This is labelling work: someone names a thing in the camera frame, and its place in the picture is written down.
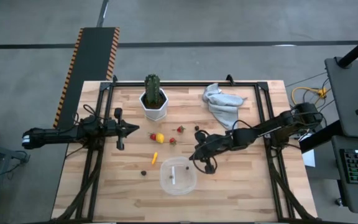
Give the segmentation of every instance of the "butcher block tabletop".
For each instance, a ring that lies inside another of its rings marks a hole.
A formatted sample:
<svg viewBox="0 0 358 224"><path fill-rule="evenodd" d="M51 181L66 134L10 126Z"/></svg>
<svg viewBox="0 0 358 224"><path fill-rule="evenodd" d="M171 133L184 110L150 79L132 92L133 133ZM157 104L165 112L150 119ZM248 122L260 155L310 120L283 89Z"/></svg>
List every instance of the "butcher block tabletop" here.
<svg viewBox="0 0 358 224"><path fill-rule="evenodd" d="M275 116L289 110L283 81L267 81ZM78 105L80 118L90 114L84 104L96 107L100 82L84 82ZM160 186L160 166L172 157L189 157L197 144L195 126L207 132L224 134L225 129L208 111L201 99L202 86L163 87L168 96L167 116L151 121L144 115L139 96L144 87L114 87L111 117L114 108L122 108L122 118L140 128L124 139L125 150L116 148L117 137L106 138L94 211L94 222L274 222L277 221L263 139L259 138L247 149L225 152L216 156L218 169L213 175L197 171L195 189L181 196L169 195ZM260 123L255 90L246 86L224 86L223 93L247 98L239 107L239 119L251 126ZM183 133L177 127L186 128ZM150 133L163 133L163 144L149 138ZM169 143L177 140L176 145ZM67 154L81 147L70 144ZM158 158L154 165L155 152ZM306 169L301 152L294 147L283 150L291 191L307 211L316 216ZM86 149L68 157L57 192L53 217L58 217L69 206L81 187ZM88 211L89 195L85 199L84 216ZM282 208L285 198L280 191Z"/></svg>

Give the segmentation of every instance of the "red strawberry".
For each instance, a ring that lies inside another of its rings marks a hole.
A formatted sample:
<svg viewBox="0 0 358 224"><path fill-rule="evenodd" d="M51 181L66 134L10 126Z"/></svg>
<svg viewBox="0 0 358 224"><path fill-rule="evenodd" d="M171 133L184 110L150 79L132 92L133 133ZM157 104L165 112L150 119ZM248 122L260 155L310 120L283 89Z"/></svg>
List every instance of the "red strawberry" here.
<svg viewBox="0 0 358 224"><path fill-rule="evenodd" d="M174 138L171 138L171 139L169 139L169 143L173 144L173 145L176 145L177 141Z"/></svg>
<svg viewBox="0 0 358 224"><path fill-rule="evenodd" d="M153 139L155 141L156 135L153 133L150 135L150 139Z"/></svg>
<svg viewBox="0 0 358 224"><path fill-rule="evenodd" d="M186 128L181 125L181 126L177 129L177 131L178 131L179 133L183 133L183 131L184 131L185 129L186 129Z"/></svg>

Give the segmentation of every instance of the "white hexagonal planter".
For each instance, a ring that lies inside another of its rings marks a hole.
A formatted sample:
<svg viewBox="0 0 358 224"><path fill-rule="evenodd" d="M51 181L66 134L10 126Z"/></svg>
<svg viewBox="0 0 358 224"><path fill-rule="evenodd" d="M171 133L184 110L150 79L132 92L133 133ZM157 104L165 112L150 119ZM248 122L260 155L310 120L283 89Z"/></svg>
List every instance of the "white hexagonal planter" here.
<svg viewBox="0 0 358 224"><path fill-rule="evenodd" d="M142 98L146 94L146 92L143 92L143 94L141 94L141 96L139 97L139 101L143 106L143 110L144 110L146 117L153 121L159 121L167 115L168 97L161 88L160 88L160 93L162 93L166 99L165 103L161 106L160 109L147 109L144 106Z"/></svg>

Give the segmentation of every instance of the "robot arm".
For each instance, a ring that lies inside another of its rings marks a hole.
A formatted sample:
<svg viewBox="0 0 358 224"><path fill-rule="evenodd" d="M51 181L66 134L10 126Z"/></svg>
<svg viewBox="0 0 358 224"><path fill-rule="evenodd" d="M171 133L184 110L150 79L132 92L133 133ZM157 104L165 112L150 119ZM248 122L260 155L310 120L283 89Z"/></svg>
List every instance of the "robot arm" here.
<svg viewBox="0 0 358 224"><path fill-rule="evenodd" d="M284 111L277 117L250 128L237 128L226 131L226 135L208 134L200 130L195 133L198 144L190 160L205 162L205 173L213 174L216 168L210 159L226 151L245 149L266 134L272 136L271 147L283 148L289 137L302 130L313 129L323 120L314 104L302 103L290 111Z"/></svg>
<svg viewBox="0 0 358 224"><path fill-rule="evenodd" d="M35 149L45 144L73 143L79 142L84 146L98 138L118 136L117 148L124 150L122 138L139 129L138 125L128 124L122 117L122 109L114 110L114 117L108 119L104 124L100 118L90 115L82 119L78 124L67 130L32 128L22 136L22 146L25 149Z"/></svg>

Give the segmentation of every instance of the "gray cloth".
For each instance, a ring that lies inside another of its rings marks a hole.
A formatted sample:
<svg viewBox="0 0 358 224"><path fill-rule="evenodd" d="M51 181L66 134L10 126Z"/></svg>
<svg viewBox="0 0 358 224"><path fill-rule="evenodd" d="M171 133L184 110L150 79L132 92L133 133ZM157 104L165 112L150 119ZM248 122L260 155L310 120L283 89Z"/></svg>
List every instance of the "gray cloth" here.
<svg viewBox="0 0 358 224"><path fill-rule="evenodd" d="M238 106L247 98L222 93L218 84L214 83L205 88L203 101L208 103L209 111L226 129L231 129L239 119Z"/></svg>

